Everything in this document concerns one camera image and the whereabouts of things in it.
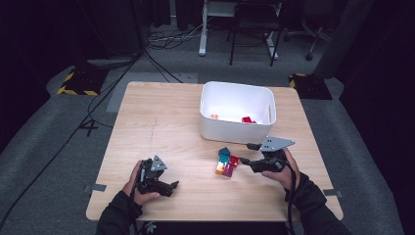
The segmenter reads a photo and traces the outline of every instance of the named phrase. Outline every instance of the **hand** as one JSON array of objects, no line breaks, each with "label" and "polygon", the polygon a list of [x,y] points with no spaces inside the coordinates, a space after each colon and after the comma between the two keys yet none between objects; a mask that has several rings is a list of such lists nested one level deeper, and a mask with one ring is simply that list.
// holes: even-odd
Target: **hand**
[{"label": "hand", "polygon": [[[300,170],[299,167],[297,166],[296,160],[293,158],[293,156],[291,155],[290,151],[287,148],[284,148],[284,153],[287,157],[288,162],[290,163],[290,166],[293,168],[293,170],[296,172],[296,176],[297,176],[297,180],[296,180],[296,189],[299,187],[300,184]],[[283,168],[283,170],[281,170],[281,172],[272,172],[272,171],[263,171],[262,175],[276,180],[278,182],[280,182],[280,184],[288,190],[291,190],[291,181],[292,181],[292,177],[291,177],[291,170],[285,166]]]},{"label": "hand", "polygon": [[[135,165],[134,169],[132,170],[130,179],[122,188],[122,191],[127,196],[130,196],[131,194],[131,189],[134,185],[135,177],[137,176],[138,170],[140,169],[140,164],[141,164],[141,161],[138,161],[138,163]],[[134,202],[140,206],[143,206],[145,203],[150,202],[154,199],[157,199],[161,196],[159,193],[156,193],[156,192],[141,194],[137,188],[135,188],[134,190],[135,190]]]}]

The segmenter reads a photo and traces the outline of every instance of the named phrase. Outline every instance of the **table leg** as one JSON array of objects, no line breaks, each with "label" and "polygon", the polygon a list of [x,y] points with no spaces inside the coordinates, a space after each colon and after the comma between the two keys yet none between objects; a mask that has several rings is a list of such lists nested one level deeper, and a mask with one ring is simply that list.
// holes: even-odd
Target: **table leg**
[{"label": "table leg", "polygon": [[208,41],[208,0],[205,0],[204,14],[202,16],[203,26],[201,35],[201,44],[199,46],[199,56],[205,56],[207,54],[207,41]]},{"label": "table leg", "polygon": [[[269,56],[272,57],[272,53],[274,52],[274,42],[272,41],[272,36],[274,32],[269,34],[268,38],[266,38],[266,45],[268,46]],[[278,60],[278,53],[275,52],[274,61]]]}]

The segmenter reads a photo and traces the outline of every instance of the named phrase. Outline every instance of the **office chair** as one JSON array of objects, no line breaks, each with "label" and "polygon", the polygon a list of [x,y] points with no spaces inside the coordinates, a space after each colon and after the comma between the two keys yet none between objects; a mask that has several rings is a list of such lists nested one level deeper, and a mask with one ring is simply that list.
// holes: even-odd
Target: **office chair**
[{"label": "office chair", "polygon": [[227,41],[229,41],[230,34],[232,37],[232,50],[231,59],[229,65],[232,66],[233,56],[235,51],[236,35],[240,32],[247,33],[261,33],[263,42],[265,43],[268,37],[272,35],[272,32],[278,31],[277,38],[274,43],[274,50],[271,56],[270,66],[274,64],[274,58],[276,55],[278,42],[281,36],[281,32],[284,29],[280,22],[279,16],[281,15],[283,4],[281,1],[274,0],[240,0],[235,5],[235,13],[232,21],[231,29],[229,30]]},{"label": "office chair", "polygon": [[330,36],[328,31],[334,31],[340,22],[342,12],[345,9],[346,0],[303,0],[300,23],[303,31],[290,31],[284,41],[289,41],[290,37],[298,35],[308,35],[313,38],[311,47],[305,59],[312,60],[312,52],[319,39],[327,42]]}]

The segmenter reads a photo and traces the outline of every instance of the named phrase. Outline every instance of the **wooden table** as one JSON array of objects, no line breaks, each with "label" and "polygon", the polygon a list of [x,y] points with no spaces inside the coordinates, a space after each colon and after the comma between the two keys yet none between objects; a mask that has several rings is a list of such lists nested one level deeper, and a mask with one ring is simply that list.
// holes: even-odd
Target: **wooden table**
[{"label": "wooden table", "polygon": [[[302,172],[320,187],[333,189],[296,90],[269,87],[274,93],[277,121],[269,135],[293,139],[289,147]],[[171,197],[146,204],[142,220],[286,221],[285,192],[276,181],[239,164],[232,177],[215,174],[218,150],[227,147],[238,157],[262,159],[245,145],[204,139],[200,134],[202,84],[131,82],[115,122],[97,184],[86,215],[97,220],[127,182],[139,160],[158,155],[168,166],[160,180],[179,180]],[[327,206],[336,217],[343,212],[335,196]],[[294,211],[294,219],[299,214]]]}]

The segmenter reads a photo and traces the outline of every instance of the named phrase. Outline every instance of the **black sleeve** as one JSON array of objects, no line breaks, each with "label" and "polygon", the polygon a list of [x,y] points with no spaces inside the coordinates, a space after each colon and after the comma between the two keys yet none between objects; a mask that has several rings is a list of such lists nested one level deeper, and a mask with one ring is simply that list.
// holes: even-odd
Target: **black sleeve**
[{"label": "black sleeve", "polygon": [[351,234],[326,207],[326,202],[326,197],[317,185],[302,173],[300,185],[293,198],[293,205],[300,211],[300,220],[305,234]]},{"label": "black sleeve", "polygon": [[119,191],[101,214],[96,234],[129,234],[129,227],[135,220],[133,217],[137,218],[142,214],[142,207],[136,203],[133,204],[132,210],[130,208],[128,196]]}]

